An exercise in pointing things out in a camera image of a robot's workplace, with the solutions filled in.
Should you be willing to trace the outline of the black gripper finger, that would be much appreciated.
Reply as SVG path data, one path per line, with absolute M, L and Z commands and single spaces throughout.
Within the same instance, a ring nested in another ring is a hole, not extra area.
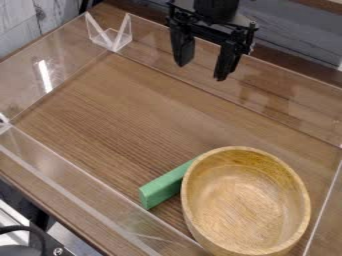
M 229 74 L 235 71 L 241 57 L 249 53 L 249 49 L 245 32 L 234 31 L 221 44 L 221 52 L 214 70 L 214 78 L 218 81 L 223 81 Z
M 193 60 L 195 52 L 195 38 L 190 26 L 171 20 L 170 38 L 175 63 L 183 67 Z

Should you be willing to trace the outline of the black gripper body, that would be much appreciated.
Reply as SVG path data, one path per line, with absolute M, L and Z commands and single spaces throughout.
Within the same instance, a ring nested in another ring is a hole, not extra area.
M 167 5 L 174 43 L 198 37 L 215 44 L 253 44 L 258 25 L 238 12 L 239 0 L 168 0 Z

